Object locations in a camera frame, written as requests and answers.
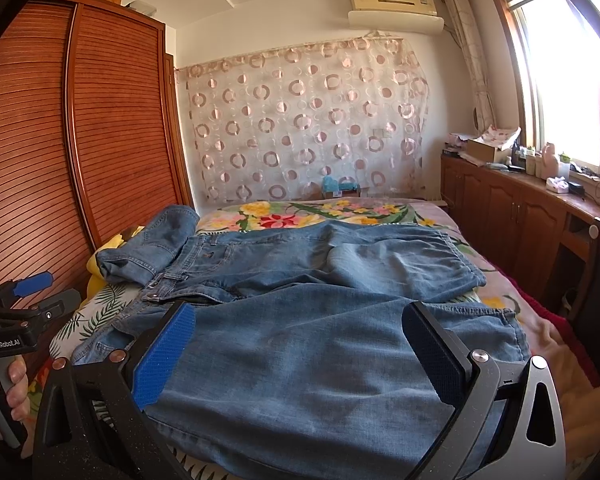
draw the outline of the floral blanket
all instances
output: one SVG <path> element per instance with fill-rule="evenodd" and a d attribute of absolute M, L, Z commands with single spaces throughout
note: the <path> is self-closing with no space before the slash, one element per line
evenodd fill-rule
<path fill-rule="evenodd" d="M 487 284 L 454 301 L 481 301 L 491 308 L 509 308 L 516 313 L 533 354 L 543 355 L 552 370 L 560 397 L 570 478 L 586 466 L 600 449 L 600 388 L 589 383 L 575 355 L 551 322 L 538 316 L 511 282 L 469 246 L 453 220 L 436 205 L 420 200 L 334 199 L 321 202 L 254 202 L 232 205 L 203 216 L 196 232 L 250 231 L 270 228 L 301 228 L 327 220 L 357 224 L 417 223 L 446 232 L 486 277 Z M 74 313 L 50 345 L 53 358 L 70 357 L 75 347 L 109 323 L 138 294 L 137 285 L 107 285 L 82 309 Z M 34 411 L 42 396 L 48 368 L 30 387 Z M 215 464 L 205 463 L 174 450 L 176 457 L 200 480 L 234 480 Z"/>

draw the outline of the metal screw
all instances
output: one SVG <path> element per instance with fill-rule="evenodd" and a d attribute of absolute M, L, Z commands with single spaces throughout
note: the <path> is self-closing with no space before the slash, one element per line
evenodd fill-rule
<path fill-rule="evenodd" d="M 119 363 L 124 361 L 126 358 L 126 352 L 124 350 L 114 350 L 109 354 L 109 361 L 112 363 Z"/>
<path fill-rule="evenodd" d="M 474 350 L 471 352 L 471 357 L 478 363 L 485 363 L 489 360 L 489 354 L 487 354 L 487 352 L 484 350 Z"/>
<path fill-rule="evenodd" d="M 64 357 L 59 357 L 58 359 L 56 359 L 53 364 L 51 365 L 51 367 L 54 370 L 61 370 L 62 368 L 64 368 L 66 366 L 66 358 Z"/>
<path fill-rule="evenodd" d="M 539 370 L 544 370 L 547 367 L 544 357 L 539 356 L 539 355 L 534 355 L 531 358 L 531 364 L 533 366 L 535 366 L 536 368 L 538 368 Z"/>

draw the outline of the blue gripper pad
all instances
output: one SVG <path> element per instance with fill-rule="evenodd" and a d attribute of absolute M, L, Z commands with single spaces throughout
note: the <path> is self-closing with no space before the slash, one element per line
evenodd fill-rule
<path fill-rule="evenodd" d="M 145 352 L 131 388 L 140 410 L 158 400 L 195 327 L 196 313 L 189 303 L 183 303 Z"/>
<path fill-rule="evenodd" d="M 39 274 L 17 281 L 13 287 L 13 295 L 18 298 L 25 298 L 26 296 L 45 290 L 53 282 L 54 277 L 51 272 L 40 272 Z"/>
<path fill-rule="evenodd" d="M 431 314 L 429 317 L 427 320 L 413 303 L 408 304 L 402 311 L 402 332 L 440 400 L 458 408 L 465 398 L 465 372 L 440 337 L 446 331 Z"/>

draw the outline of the hand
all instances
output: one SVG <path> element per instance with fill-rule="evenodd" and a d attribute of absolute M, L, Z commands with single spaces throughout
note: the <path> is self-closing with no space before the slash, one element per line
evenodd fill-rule
<path fill-rule="evenodd" d="M 9 378 L 13 386 L 7 392 L 7 402 L 11 407 L 11 418 L 23 421 L 29 415 L 30 403 L 27 397 L 29 381 L 27 379 L 27 366 L 21 355 L 9 365 Z"/>

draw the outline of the wardrobe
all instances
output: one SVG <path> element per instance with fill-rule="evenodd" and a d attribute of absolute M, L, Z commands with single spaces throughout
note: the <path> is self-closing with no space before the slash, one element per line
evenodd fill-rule
<path fill-rule="evenodd" d="M 164 24 L 105 0 L 31 0 L 0 39 L 0 283 L 88 279 L 111 236 L 192 205 Z"/>

